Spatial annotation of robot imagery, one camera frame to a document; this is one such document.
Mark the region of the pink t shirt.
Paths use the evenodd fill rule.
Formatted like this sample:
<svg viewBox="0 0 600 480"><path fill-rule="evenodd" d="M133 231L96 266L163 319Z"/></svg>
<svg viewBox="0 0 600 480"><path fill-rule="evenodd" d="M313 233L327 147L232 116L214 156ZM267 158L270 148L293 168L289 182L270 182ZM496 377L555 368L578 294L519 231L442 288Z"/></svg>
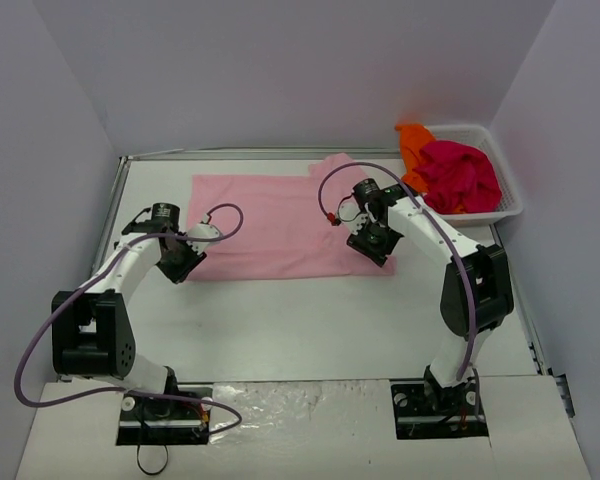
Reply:
<svg viewBox="0 0 600 480"><path fill-rule="evenodd" d="M379 267L351 249L349 231L333 227L321 212L334 210L366 172L346 154L309 166L304 176L195 174L187 224L200 222L212 207L212 223L222 233L237 221L231 204L241 208L239 232L207 248L191 281L286 280L336 276L392 276L396 261Z"/></svg>

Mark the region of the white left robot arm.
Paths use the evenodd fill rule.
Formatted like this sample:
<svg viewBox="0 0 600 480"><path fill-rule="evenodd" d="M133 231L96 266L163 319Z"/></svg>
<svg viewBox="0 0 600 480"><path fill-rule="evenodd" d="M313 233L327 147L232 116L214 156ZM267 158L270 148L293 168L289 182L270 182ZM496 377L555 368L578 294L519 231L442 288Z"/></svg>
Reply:
<svg viewBox="0 0 600 480"><path fill-rule="evenodd" d="M66 307L51 326L52 359L58 374L146 392L148 410L169 418L181 406L175 372L137 352L127 303L154 268L174 284L186 280L221 232L210 215L180 231L180 209L173 204L155 203L143 211L149 218L134 218L123 228L113 254L96 272L100 281L73 302L68 291L52 300L53 310Z"/></svg>

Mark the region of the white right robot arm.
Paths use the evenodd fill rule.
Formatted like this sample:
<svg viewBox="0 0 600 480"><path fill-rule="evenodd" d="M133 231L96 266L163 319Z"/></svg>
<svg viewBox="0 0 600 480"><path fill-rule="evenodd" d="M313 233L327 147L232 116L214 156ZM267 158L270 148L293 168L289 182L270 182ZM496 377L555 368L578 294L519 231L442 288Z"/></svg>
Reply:
<svg viewBox="0 0 600 480"><path fill-rule="evenodd" d="M513 311L505 250L465 236L401 185L381 189L373 179L353 187L336 219L350 232L347 245L379 267L402 239L443 267L439 309L447 333L425 368L423 398L434 412L451 410L486 339Z"/></svg>

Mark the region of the magenta t shirt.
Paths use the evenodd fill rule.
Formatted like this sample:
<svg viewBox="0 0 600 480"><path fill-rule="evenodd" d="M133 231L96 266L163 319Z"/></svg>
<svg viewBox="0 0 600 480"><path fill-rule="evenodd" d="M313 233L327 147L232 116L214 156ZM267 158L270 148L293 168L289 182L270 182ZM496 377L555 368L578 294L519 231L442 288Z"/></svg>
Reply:
<svg viewBox="0 0 600 480"><path fill-rule="evenodd" d="M420 149L415 171L427 187L425 203L439 214L478 214L494 211L502 191L495 170L481 150L437 140Z"/></svg>

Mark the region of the orange t shirt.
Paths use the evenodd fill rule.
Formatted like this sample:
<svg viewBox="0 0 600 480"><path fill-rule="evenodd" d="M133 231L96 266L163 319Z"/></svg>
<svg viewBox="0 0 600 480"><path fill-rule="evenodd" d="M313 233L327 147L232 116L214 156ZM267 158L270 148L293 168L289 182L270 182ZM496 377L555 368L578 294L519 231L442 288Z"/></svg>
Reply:
<svg viewBox="0 0 600 480"><path fill-rule="evenodd" d="M398 124L399 150L406 169L402 181L422 196L432 195L429 205L441 214L463 214L466 208L458 186L458 163L440 149L441 143L421 124Z"/></svg>

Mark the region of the white plastic basket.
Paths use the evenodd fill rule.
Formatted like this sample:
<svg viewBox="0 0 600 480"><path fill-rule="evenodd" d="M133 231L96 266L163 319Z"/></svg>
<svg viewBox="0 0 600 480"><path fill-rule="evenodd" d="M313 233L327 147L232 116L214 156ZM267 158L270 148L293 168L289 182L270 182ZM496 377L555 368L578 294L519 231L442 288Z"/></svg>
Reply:
<svg viewBox="0 0 600 480"><path fill-rule="evenodd" d="M442 215L456 228L494 225L523 211L521 195L514 175L490 131L478 124L427 125L426 128L437 140L454 141L482 151L494 169L502 196L494 211L477 214Z"/></svg>

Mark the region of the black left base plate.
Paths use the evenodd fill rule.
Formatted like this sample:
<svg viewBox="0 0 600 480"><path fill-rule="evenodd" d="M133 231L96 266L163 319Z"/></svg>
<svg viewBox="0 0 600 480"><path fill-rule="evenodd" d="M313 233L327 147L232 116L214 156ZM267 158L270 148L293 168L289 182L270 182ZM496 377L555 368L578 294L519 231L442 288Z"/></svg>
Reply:
<svg viewBox="0 0 600 480"><path fill-rule="evenodd" d="M126 394L119 412L116 445L206 445L210 410L190 402Z"/></svg>

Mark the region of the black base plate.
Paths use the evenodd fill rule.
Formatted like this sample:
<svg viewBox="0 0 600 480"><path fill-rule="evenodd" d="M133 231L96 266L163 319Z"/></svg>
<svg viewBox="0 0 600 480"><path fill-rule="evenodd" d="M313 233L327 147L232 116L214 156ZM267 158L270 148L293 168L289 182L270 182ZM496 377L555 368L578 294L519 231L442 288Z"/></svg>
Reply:
<svg viewBox="0 0 600 480"><path fill-rule="evenodd" d="M210 410L190 402L126 394L119 412L116 445L206 445Z"/></svg>
<svg viewBox="0 0 600 480"><path fill-rule="evenodd" d="M451 396L434 407L423 380L390 383L394 427L398 440L487 438L489 428L473 378L451 389Z"/></svg>

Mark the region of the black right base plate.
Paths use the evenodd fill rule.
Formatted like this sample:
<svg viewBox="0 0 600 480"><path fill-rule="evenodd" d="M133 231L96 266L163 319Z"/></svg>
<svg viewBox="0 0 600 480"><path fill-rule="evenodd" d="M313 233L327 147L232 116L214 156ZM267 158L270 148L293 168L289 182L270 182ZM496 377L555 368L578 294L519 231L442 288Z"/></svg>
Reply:
<svg viewBox="0 0 600 480"><path fill-rule="evenodd" d="M394 427L398 440L487 438L489 428L473 378L451 389L451 396L434 407L423 380L390 383Z"/></svg>

